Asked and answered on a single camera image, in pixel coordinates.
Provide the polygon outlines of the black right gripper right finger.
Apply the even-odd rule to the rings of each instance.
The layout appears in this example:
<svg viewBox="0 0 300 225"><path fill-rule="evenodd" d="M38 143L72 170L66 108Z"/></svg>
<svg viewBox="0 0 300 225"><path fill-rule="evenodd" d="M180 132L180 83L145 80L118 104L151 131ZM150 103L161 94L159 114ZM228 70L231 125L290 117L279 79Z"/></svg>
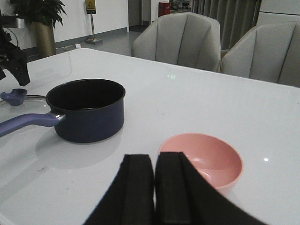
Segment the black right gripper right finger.
<svg viewBox="0 0 300 225"><path fill-rule="evenodd" d="M155 171L157 225L261 225L227 200L182 152L163 152Z"/></svg>

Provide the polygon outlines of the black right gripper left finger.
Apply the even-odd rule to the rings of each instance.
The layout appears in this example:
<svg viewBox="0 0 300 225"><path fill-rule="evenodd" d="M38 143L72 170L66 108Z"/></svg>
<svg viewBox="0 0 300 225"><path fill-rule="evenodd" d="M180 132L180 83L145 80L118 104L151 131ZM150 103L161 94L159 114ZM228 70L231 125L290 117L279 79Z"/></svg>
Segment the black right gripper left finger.
<svg viewBox="0 0 300 225"><path fill-rule="evenodd" d="M113 182L85 225L151 225L154 174L146 154L126 154Z"/></svg>

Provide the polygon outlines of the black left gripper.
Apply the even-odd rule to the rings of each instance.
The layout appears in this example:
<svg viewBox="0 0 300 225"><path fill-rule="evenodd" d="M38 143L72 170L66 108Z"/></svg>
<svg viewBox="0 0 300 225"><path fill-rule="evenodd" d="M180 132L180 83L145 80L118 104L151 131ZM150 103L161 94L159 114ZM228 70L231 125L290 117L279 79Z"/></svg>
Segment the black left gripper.
<svg viewBox="0 0 300 225"><path fill-rule="evenodd" d="M20 86L30 83L27 70L27 56L10 42L8 34L0 28L0 79L6 77L3 70L7 69L17 80Z"/></svg>

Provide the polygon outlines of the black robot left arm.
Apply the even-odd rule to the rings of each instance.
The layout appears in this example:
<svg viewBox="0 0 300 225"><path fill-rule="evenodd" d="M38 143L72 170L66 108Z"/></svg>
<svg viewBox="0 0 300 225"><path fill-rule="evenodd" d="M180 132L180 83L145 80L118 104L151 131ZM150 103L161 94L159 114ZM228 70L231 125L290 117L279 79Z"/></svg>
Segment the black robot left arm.
<svg viewBox="0 0 300 225"><path fill-rule="evenodd" d="M0 78L6 77L3 72L8 70L20 86L30 83L27 70L27 56L20 47L11 43L11 36L4 28L24 28L24 19L17 15L0 16Z"/></svg>

